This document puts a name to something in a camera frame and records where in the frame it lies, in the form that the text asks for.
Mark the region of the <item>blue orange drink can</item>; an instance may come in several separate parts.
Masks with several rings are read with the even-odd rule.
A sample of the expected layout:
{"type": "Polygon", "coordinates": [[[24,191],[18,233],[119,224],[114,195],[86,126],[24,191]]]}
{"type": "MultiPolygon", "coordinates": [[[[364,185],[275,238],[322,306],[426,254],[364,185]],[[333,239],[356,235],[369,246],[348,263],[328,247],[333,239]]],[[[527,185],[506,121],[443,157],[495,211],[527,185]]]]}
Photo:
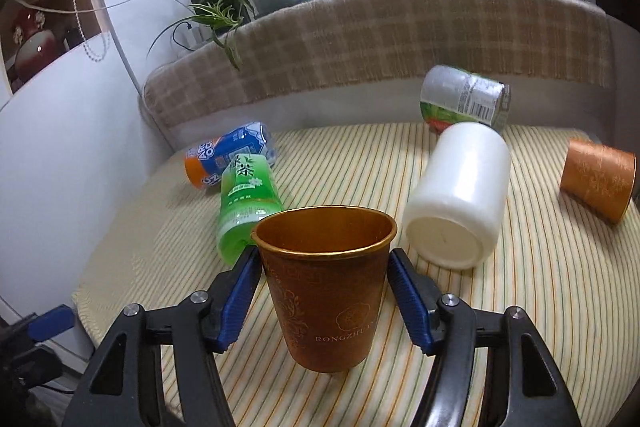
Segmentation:
{"type": "Polygon", "coordinates": [[[214,186],[239,154],[262,154],[270,166],[276,162],[274,141],[265,124],[249,122],[217,139],[189,148],[183,158],[186,177],[196,188],[214,186]]]}

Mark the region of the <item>lying copper paper cup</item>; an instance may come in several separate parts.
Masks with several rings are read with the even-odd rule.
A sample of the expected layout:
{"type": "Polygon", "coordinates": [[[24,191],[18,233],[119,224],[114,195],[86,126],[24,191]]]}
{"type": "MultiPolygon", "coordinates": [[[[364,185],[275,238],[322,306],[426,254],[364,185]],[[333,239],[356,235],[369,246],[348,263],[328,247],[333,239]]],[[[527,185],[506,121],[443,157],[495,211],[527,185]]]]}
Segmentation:
{"type": "Polygon", "coordinates": [[[570,139],[560,190],[608,222],[623,219],[636,183],[637,157],[600,143],[570,139]]]}

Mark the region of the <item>plaid beige windowsill cloth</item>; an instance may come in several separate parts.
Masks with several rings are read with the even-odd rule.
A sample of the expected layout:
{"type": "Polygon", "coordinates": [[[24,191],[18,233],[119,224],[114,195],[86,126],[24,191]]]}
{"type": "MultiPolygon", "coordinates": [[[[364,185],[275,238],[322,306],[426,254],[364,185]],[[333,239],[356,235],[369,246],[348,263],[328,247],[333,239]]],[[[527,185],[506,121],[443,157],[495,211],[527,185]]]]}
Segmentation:
{"type": "Polygon", "coordinates": [[[450,65],[496,77],[614,87],[605,12],[580,0],[312,0],[155,69],[143,98],[173,128],[297,92],[424,75],[450,65]]]}

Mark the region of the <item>red white vase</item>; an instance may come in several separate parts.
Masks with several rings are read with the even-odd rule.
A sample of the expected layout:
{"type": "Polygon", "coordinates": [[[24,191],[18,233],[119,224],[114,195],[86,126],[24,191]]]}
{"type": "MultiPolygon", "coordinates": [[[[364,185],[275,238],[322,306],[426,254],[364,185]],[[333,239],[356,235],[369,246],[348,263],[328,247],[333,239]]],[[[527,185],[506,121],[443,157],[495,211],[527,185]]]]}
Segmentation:
{"type": "Polygon", "coordinates": [[[21,9],[14,20],[12,36],[17,45],[15,72],[23,82],[31,80],[60,56],[55,35],[46,28],[46,16],[41,11],[21,9]]]}

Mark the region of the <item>green tea bottle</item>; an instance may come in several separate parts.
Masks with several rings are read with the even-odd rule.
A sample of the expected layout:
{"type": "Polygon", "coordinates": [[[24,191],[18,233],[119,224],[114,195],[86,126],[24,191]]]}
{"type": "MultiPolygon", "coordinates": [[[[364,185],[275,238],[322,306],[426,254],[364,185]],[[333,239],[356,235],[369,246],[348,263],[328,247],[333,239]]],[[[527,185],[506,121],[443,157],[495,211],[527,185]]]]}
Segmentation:
{"type": "Polygon", "coordinates": [[[262,154],[235,156],[221,177],[218,253],[235,265],[258,221],[283,210],[269,161],[262,154]]]}

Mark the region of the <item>white plastic cup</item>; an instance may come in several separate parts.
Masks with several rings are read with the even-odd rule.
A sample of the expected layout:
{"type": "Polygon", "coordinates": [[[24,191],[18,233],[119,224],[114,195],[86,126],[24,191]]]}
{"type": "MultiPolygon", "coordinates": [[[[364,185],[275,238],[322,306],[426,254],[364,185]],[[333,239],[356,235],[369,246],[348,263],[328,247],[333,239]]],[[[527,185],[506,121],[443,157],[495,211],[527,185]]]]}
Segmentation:
{"type": "Polygon", "coordinates": [[[498,242],[510,169],[509,147],[495,130],[476,122],[447,128],[402,215],[409,245],[448,270],[483,263],[498,242]]]}

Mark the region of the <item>copper paper cup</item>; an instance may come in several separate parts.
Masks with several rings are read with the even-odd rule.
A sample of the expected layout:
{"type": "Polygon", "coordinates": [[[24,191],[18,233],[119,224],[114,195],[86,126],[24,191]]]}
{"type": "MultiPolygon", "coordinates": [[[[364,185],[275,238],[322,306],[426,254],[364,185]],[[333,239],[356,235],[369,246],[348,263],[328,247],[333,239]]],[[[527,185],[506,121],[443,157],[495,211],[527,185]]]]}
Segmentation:
{"type": "Polygon", "coordinates": [[[600,143],[570,139],[560,190],[608,222],[623,219],[636,183],[637,157],[600,143]]]}
{"type": "Polygon", "coordinates": [[[341,373],[372,346],[393,217],[357,206],[281,211],[252,231],[282,333],[296,363],[341,373]]]}

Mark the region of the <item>white green label jar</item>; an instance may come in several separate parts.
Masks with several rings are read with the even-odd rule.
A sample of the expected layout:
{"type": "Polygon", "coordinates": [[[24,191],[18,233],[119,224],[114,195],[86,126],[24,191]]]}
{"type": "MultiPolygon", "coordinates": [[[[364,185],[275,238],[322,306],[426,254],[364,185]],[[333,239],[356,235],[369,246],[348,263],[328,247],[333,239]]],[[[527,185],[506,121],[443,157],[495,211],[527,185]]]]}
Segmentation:
{"type": "Polygon", "coordinates": [[[508,84],[445,65],[436,65],[426,73],[420,92],[423,120],[437,133],[463,121],[501,132],[510,105],[508,84]]]}

